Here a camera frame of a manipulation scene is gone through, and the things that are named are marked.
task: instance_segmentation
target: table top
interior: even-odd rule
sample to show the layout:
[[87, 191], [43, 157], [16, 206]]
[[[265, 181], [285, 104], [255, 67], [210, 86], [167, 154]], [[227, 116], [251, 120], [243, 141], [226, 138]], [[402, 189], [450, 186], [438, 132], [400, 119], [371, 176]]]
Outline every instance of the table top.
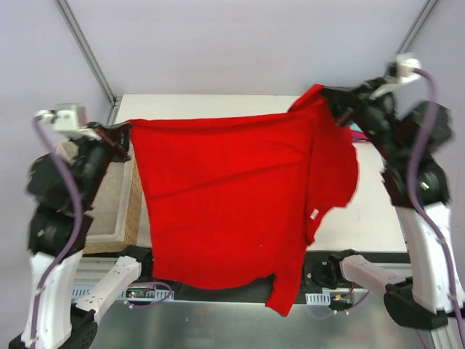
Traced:
[[[127, 119], [199, 119], [281, 113], [297, 96], [124, 95], [116, 123]], [[315, 235], [314, 251], [355, 249], [360, 252], [406, 252], [395, 209], [382, 184], [383, 163], [376, 149], [358, 143], [360, 177], [357, 192], [345, 209], [329, 212]], [[143, 204], [137, 244], [150, 246]]]

